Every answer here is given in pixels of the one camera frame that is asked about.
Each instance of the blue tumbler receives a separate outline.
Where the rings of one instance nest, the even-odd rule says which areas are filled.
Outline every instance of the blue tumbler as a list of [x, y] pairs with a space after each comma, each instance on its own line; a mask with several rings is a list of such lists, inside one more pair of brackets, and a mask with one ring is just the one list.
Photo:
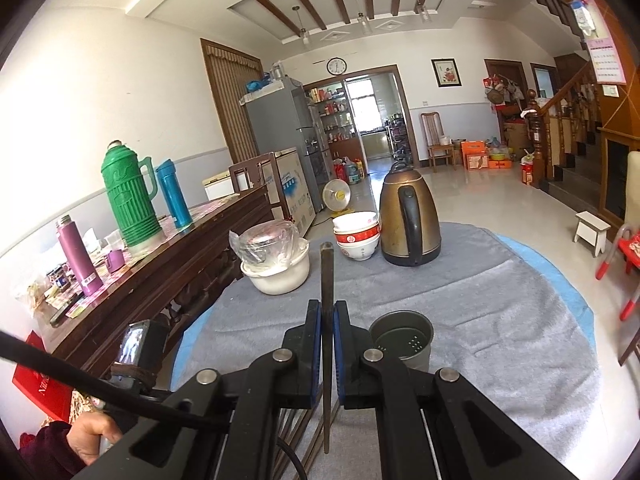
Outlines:
[[156, 175], [158, 176], [158, 184], [162, 190], [162, 195], [164, 195], [164, 200], [169, 207], [169, 213], [174, 217], [175, 226], [181, 229], [193, 223], [187, 204], [182, 196], [178, 178], [175, 176], [175, 164], [170, 158], [158, 166]]

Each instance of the red band on bowl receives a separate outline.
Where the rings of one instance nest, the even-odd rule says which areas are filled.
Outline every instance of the red band on bowl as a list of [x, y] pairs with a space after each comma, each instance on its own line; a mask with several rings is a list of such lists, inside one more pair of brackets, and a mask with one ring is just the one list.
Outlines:
[[350, 235], [335, 235], [335, 239], [338, 240], [341, 244], [354, 244], [356, 242], [362, 242], [369, 238], [373, 238], [380, 232], [380, 225], [377, 224], [373, 226], [371, 229], [367, 229], [366, 231], [360, 231], [359, 233], [352, 233]]

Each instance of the hand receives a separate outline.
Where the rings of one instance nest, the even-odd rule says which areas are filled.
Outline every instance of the hand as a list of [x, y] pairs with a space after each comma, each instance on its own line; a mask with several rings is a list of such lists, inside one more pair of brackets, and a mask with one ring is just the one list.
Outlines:
[[100, 436], [115, 444], [122, 438], [122, 432], [110, 416], [101, 412], [84, 412], [71, 425], [66, 441], [85, 464], [91, 465], [99, 456]]

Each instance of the newel post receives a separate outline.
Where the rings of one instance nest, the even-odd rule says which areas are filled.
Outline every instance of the newel post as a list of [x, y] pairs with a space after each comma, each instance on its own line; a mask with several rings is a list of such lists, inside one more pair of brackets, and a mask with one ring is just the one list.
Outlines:
[[540, 114], [540, 107], [536, 102], [536, 91], [527, 91], [529, 103], [527, 110], [533, 110], [525, 117], [529, 123], [529, 139], [533, 142], [533, 175], [532, 184], [540, 187], [540, 181], [545, 177], [545, 154], [544, 154], [544, 135], [545, 135], [545, 118]]

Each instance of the clock face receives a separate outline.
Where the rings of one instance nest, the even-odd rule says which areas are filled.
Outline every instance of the clock face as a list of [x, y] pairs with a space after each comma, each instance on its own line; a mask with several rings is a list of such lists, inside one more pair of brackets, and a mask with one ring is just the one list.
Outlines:
[[332, 57], [326, 64], [326, 69], [331, 75], [340, 75], [347, 72], [347, 62], [341, 57]]

